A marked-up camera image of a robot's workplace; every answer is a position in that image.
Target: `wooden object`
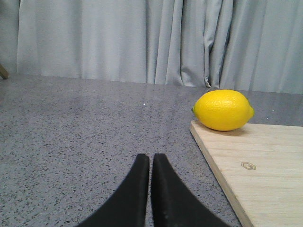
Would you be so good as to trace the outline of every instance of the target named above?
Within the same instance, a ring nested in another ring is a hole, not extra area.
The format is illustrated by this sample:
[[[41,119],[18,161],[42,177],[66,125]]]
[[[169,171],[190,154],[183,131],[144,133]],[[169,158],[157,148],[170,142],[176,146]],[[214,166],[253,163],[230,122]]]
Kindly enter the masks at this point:
[[[9,73],[5,70],[5,68],[0,64],[0,76],[3,79],[8,79],[9,78]]]
[[[303,226],[303,127],[190,131],[244,227]]]

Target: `countertop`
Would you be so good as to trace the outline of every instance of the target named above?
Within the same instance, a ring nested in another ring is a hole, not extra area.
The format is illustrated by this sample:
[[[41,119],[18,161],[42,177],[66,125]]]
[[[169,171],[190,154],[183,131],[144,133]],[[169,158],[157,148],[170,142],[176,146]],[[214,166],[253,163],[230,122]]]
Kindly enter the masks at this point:
[[[0,221],[73,227],[123,181],[139,153],[165,153],[191,192],[240,227],[192,137],[210,88],[11,75],[0,80]],[[242,91],[250,123],[303,126],[303,95]],[[148,198],[146,224],[152,227]]]

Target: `gray speckled countertop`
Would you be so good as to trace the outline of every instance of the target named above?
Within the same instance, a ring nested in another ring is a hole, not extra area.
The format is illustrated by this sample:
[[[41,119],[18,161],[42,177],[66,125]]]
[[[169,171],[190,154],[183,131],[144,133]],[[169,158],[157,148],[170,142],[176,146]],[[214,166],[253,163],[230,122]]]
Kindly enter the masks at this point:
[[[0,225],[72,227],[122,182],[138,153],[165,153],[192,193],[241,226],[189,131],[209,89],[11,75],[0,80]],[[303,126],[303,95],[243,92],[250,123]],[[148,198],[146,226],[152,227]]]

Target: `curtain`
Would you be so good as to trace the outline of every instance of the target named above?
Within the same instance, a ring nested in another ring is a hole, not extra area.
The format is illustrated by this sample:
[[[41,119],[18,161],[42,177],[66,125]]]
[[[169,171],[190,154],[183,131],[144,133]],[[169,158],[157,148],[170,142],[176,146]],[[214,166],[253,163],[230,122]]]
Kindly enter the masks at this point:
[[[303,94],[303,0],[237,0],[220,88]]]
[[[232,0],[22,0],[23,74],[219,87]]]
[[[10,73],[17,71],[18,12],[19,0],[0,0],[0,64]]]

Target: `lemon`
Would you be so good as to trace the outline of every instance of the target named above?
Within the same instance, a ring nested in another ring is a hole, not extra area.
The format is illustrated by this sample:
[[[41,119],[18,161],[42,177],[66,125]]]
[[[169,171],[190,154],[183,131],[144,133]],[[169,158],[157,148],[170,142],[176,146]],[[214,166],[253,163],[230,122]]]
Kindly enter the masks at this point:
[[[218,131],[240,128],[254,115],[254,109],[243,94],[227,89],[205,93],[192,111],[203,125]]]

